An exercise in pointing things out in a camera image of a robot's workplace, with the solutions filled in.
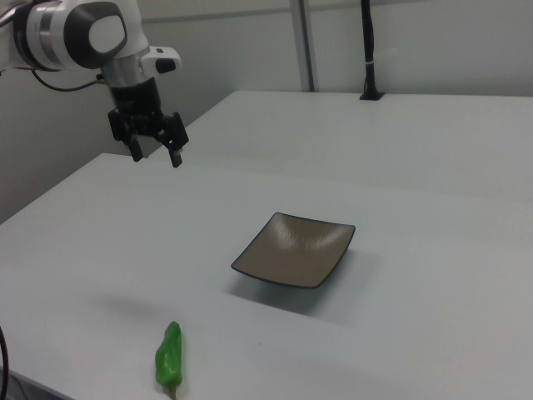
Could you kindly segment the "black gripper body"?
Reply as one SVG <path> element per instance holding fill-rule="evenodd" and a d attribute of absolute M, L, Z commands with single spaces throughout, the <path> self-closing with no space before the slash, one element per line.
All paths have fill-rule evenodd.
<path fill-rule="evenodd" d="M 168 145 L 169 117 L 162 111 L 162 101 L 154 77 L 131 87 L 111 87 L 115 108 L 108 113 L 113 137 L 125 145 L 137 145 L 137 136 L 155 138 Z"/>

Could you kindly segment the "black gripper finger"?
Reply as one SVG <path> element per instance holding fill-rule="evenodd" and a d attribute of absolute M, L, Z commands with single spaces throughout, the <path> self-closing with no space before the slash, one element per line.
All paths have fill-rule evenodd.
<path fill-rule="evenodd" d="M 113 138 L 117 142 L 122 142 L 126 145 L 134 162 L 140 161 L 143 158 L 143 154 L 137 139 L 137 130 L 133 123 L 117 109 L 111 110 L 107 116 Z"/>
<path fill-rule="evenodd" d="M 182 164 L 182 149 L 189 142 L 187 131 L 178 112 L 162 117 L 157 140 L 168 150 L 172 166 L 178 168 Z"/>

